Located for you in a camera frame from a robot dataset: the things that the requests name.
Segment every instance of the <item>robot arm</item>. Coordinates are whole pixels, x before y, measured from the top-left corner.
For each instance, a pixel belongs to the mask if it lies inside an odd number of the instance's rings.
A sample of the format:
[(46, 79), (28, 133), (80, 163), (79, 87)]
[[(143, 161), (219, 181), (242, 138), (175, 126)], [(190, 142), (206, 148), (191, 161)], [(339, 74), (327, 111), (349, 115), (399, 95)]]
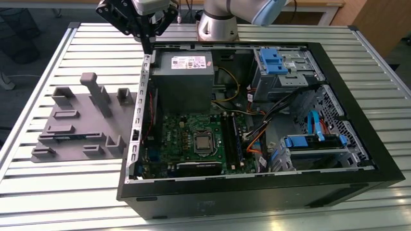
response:
[[(102, 0), (98, 14), (126, 35), (142, 42), (146, 54), (152, 54), (152, 42), (178, 16), (175, 0)], [(159, 20), (155, 13), (163, 12)]]
[[(206, 0), (199, 24), (199, 37), (207, 41), (238, 38), (236, 17), (267, 26), (291, 0)], [(160, 36), (178, 16), (176, 0), (102, 0), (98, 14), (126, 35), (142, 42), (146, 54), (152, 54), (155, 37)], [(163, 16), (155, 20), (155, 13)]]
[(238, 38), (236, 17), (258, 26), (270, 25), (291, 0), (206, 0), (199, 36), (206, 41)]

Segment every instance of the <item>motherboard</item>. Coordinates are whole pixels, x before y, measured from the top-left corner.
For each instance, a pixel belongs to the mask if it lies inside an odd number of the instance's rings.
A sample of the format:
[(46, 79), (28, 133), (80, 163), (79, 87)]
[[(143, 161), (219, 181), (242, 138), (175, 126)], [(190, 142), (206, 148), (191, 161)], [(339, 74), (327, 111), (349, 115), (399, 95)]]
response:
[(241, 142), (246, 132), (243, 114), (164, 116), (162, 147), (147, 149), (150, 177), (175, 177), (178, 167), (198, 168), (199, 164), (220, 168), (222, 175), (254, 173), (254, 158), (243, 155)]

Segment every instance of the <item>green motherboard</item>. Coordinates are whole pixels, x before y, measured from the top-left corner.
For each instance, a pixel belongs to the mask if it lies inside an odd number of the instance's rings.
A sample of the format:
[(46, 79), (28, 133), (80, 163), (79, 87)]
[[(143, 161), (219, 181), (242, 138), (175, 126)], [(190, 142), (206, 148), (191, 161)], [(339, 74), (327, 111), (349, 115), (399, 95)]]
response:
[[(158, 156), (150, 166), (155, 178), (167, 178), (172, 163), (222, 162), (222, 174), (254, 173), (254, 158), (243, 160), (245, 165), (227, 167), (222, 115), (167, 115), (163, 117), (162, 147), (150, 150), (148, 156)], [(247, 132), (243, 114), (235, 116), (239, 133)]]

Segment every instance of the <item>slotted aluminum surface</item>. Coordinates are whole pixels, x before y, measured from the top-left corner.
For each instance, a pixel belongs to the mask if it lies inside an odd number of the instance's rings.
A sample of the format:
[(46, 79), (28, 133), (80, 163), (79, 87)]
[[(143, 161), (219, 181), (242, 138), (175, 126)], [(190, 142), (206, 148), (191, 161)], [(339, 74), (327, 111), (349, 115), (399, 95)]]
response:
[[(319, 209), (299, 209), (196, 219), (144, 221), (116, 201), (120, 160), (35, 164), (36, 138), (52, 111), (56, 86), (75, 93), (80, 74), (96, 72), (108, 92), (138, 90), (142, 46), (108, 24), (70, 29), (66, 42), (43, 76), (38, 98), (20, 116), (0, 153), (0, 230), (158, 229), (158, 230), (358, 230), (411, 227), (411, 101), (362, 35), (346, 27), (239, 26), (245, 41), (321, 42), (351, 92), (386, 143), (406, 180)], [(194, 26), (172, 25), (159, 40), (196, 40)]]

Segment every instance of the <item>chair leg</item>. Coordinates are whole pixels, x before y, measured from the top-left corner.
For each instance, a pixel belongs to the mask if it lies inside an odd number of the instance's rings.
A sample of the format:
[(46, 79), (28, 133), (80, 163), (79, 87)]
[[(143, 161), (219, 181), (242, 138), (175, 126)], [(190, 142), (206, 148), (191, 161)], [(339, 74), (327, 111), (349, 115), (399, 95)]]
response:
[(0, 72), (0, 86), (6, 90), (12, 90), (12, 89), (15, 89), (15, 86), (16, 86), (3, 72)]
[(56, 17), (56, 18), (60, 18), (62, 17), (62, 9), (52, 9), (51, 10), (52, 11), (52, 14), (54, 14), (54, 16)]

